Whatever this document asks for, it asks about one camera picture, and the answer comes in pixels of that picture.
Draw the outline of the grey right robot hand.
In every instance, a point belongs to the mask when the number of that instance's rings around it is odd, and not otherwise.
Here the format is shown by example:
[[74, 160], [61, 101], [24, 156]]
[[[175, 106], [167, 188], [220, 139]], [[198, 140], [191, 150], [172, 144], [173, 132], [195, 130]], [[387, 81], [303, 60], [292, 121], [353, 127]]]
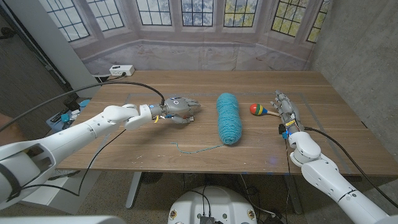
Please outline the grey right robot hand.
[[282, 124], [289, 134], [305, 131], [304, 126], [300, 120], [299, 109], [287, 95], [279, 90], [275, 91], [275, 102], [271, 101], [271, 105], [277, 110], [280, 115]]

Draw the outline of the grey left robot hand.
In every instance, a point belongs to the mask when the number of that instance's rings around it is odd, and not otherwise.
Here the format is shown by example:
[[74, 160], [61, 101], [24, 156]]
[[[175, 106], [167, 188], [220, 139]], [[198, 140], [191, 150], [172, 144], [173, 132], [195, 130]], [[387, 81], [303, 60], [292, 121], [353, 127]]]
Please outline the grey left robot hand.
[[166, 118], [170, 118], [174, 123], [188, 124], [194, 120], [194, 111], [201, 105], [197, 100], [176, 97], [164, 101], [162, 107]]

